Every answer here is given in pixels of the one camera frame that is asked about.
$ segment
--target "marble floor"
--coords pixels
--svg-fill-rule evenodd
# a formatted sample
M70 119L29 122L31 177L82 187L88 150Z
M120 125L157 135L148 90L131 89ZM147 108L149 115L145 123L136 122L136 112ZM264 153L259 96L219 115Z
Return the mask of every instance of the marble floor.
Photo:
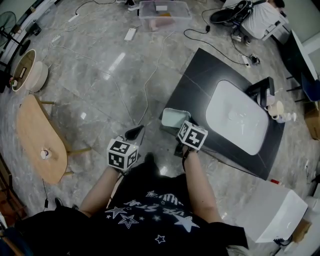
M81 203L106 168L109 140L122 128L132 125L114 81L133 120L139 121L146 107L143 85L154 71L163 40L169 35L169 32L143 32L139 27L133 41L125 41L128 29L140 25L140 21L136 12L129 12L123 4L117 3L88 3L78 11L80 16L68 23L76 8L84 2L62 0L56 11L42 24L41 33L30 37L30 49L36 50L39 60L45 58L44 63L51 65L47 82L41 95L38 95L42 100L55 101L55 105L47 109L52 120L75 149L92 147L88 153L69 158L67 171L73 171L74 175L63 177L57 185L46 184L49 209L54 208L55 197L61 198L66 206ZM219 0L186 2L192 13L190 27L202 31L205 23L201 12L222 6ZM208 20L210 13L205 13L205 19ZM65 48L49 45L56 35L60 38L53 43L55 46L72 49L92 60ZM232 46L230 28L212 25L206 35L195 32L189 32L189 35L206 40L231 59L241 61ZM296 112L298 118L296 122L285 125L269 178L281 181L304 198L311 186L304 166L308 161L310 175L316 169L320 143L310 137L304 121L303 105L294 103L296 95L286 92L293 85L292 81L286 80L287 71L277 45L269 38L253 41L250 48L239 43L237 46L246 54L255 53L261 65L246 68L232 63L211 46L190 40L181 32L175 32L166 39L158 69L146 88L149 108L142 120L142 124L146 125L146 134L140 153L154 152L163 175L174 177L183 172L181 159L173 155L176 141L159 130L158 117L195 52L202 48L251 83L268 76L274 79L276 90L280 89L276 98L284 103L286 112ZM12 71L17 61L19 57L14 60ZM27 94L24 89L15 93L6 88L0 95L0 151L12 172L14 190L26 205L29 216L32 216L44 209L46 195L42 179L31 166L16 133L17 110ZM219 163L203 152L199 152L199 156L215 192L220 214L225 222L234 224L259 178ZM249 244L254 254L260 256L269 256L276 248L272 243L254 244L249 240Z

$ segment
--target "small white cup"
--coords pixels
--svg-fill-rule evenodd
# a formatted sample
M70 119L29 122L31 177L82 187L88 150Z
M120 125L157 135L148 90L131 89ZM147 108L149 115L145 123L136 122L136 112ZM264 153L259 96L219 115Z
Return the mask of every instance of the small white cup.
M45 159L49 159L52 156L52 153L50 150L43 148L41 150L40 155L41 155L41 158L45 160Z
M267 108L264 109L268 111L269 115L273 120L279 119L279 115L282 115L285 112L284 105L279 100L276 103L269 105Z

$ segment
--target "red object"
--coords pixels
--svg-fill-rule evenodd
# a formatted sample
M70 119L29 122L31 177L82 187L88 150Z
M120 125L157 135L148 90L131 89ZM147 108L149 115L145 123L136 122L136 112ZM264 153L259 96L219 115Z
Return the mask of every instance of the red object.
M277 181L277 180L275 180L275 179L272 179L272 180L270 180L272 183L275 183L275 184L279 184L280 183L280 181Z

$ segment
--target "wooden table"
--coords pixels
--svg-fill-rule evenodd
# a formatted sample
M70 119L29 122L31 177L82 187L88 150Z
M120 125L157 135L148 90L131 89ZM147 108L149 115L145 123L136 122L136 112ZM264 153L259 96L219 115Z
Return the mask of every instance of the wooden table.
M66 172L68 156L91 150L91 147L72 150L59 129L50 120L42 104L53 101L40 101L35 95L28 95L17 114L16 130L19 140L38 174L48 183L58 183ZM51 151L49 159L42 159L42 149Z

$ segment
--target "white sink basin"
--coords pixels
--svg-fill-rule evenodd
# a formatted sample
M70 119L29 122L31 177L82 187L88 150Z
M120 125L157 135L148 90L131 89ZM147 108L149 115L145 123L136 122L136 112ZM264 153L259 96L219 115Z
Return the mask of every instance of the white sink basin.
M220 81L206 109L210 128L249 155L256 155L268 128L267 113L226 80Z

